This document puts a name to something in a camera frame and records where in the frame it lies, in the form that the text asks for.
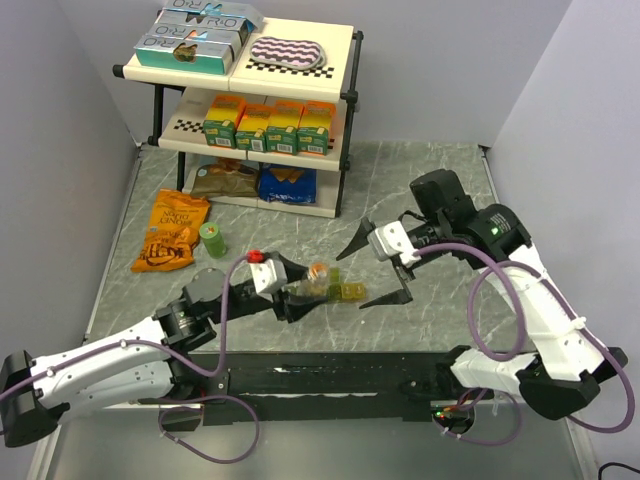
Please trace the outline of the clear glass pill bottle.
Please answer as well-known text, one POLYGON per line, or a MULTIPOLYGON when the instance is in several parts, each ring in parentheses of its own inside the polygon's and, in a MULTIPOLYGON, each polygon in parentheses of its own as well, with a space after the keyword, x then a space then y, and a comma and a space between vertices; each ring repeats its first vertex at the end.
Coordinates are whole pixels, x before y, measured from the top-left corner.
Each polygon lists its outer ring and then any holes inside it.
POLYGON ((329 293, 329 270, 330 267, 325 263, 313 263, 303 278, 294 284, 291 293, 305 300, 326 301, 329 293))

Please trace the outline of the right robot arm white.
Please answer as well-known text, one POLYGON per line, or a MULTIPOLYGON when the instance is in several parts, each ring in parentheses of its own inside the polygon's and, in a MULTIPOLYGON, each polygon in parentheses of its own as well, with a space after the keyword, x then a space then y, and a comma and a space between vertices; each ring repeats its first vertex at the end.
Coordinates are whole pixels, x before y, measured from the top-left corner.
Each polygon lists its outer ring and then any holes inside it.
POLYGON ((464 392, 492 390, 523 400, 549 420, 574 419, 600 393, 603 382, 621 380, 626 395, 618 433, 635 414, 635 395, 620 348, 607 347, 587 328, 584 317, 568 304, 545 269, 531 235, 507 206, 479 209, 457 174, 438 169, 409 185, 419 208, 419 224, 406 229, 401 220, 377 226, 362 218, 340 258, 371 247, 379 261, 390 261, 401 288, 372 300, 373 305, 411 302, 407 283, 415 270, 451 255, 478 273, 467 300, 467 323, 473 346, 452 349, 437 365, 438 390, 448 398, 464 392), (517 337, 505 353, 491 350, 476 327, 475 295, 489 281, 516 316, 517 337))

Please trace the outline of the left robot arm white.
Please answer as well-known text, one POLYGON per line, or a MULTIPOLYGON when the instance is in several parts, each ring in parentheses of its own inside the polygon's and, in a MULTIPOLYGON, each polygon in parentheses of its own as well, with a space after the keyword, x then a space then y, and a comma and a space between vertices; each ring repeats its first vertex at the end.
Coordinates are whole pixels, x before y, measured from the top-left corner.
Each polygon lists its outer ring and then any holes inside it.
POLYGON ((128 401, 184 402, 226 369, 229 321, 271 310, 294 323, 327 302, 289 285, 308 268, 277 252, 251 251, 227 271, 205 268, 180 296, 124 330, 40 357, 21 350, 1 366, 1 436, 8 448, 35 443, 85 413, 128 401))

